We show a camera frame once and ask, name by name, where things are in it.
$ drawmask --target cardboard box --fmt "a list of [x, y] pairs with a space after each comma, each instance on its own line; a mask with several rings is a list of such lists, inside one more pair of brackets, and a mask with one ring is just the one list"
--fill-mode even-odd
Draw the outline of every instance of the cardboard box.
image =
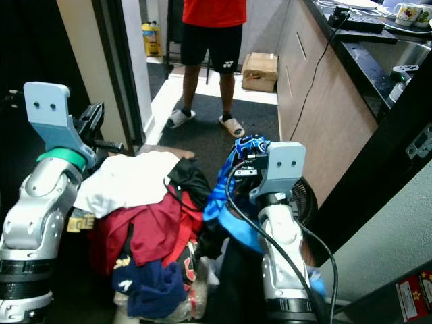
[[277, 56], [251, 53], [244, 60], [243, 89], [273, 92], [277, 80]]

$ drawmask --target person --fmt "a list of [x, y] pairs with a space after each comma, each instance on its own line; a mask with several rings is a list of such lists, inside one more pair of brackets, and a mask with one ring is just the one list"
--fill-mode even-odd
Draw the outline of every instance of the person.
[[234, 72], [237, 70], [242, 29], [246, 22], [246, 0], [184, 0], [182, 63], [184, 107], [173, 111], [167, 127], [176, 128], [195, 117], [192, 110], [198, 75], [207, 49], [216, 72], [220, 73], [222, 116], [219, 121], [234, 137], [244, 128], [232, 117]]

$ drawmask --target black shorts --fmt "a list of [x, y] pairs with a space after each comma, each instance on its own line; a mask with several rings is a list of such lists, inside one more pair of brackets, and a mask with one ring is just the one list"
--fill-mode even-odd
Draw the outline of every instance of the black shorts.
[[235, 72], [242, 45], [242, 33], [243, 25], [207, 28], [184, 24], [182, 63], [184, 65], [201, 64], [208, 49], [216, 72]]

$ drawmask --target black countertop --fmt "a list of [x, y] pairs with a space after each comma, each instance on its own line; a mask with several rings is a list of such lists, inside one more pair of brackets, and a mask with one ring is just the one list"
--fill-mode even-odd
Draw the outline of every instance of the black countertop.
[[[330, 40], [336, 55], [379, 123], [394, 104], [388, 99], [388, 96], [396, 82], [390, 78], [389, 74], [359, 42], [394, 44], [398, 41], [398, 37], [388, 30], [383, 30], [381, 34], [375, 34], [339, 29], [332, 38], [335, 28], [328, 24], [328, 19], [334, 9], [319, 5], [313, 0], [304, 0], [304, 2], [324, 35]], [[377, 20], [378, 18], [370, 17], [369, 19]]]

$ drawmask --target red shirt fabric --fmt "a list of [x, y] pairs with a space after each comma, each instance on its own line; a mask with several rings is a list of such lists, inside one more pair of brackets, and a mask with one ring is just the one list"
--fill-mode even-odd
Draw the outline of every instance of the red shirt fabric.
[[185, 24], [225, 28], [246, 22], [246, 0], [184, 0]]
[[136, 265], [162, 259], [164, 267], [176, 261], [189, 239], [197, 237], [203, 226], [203, 213], [194, 207], [187, 192], [183, 206], [170, 194], [159, 204], [118, 209], [102, 219], [89, 232], [90, 265], [100, 275], [110, 276], [128, 237], [129, 224], [134, 224], [130, 250]]

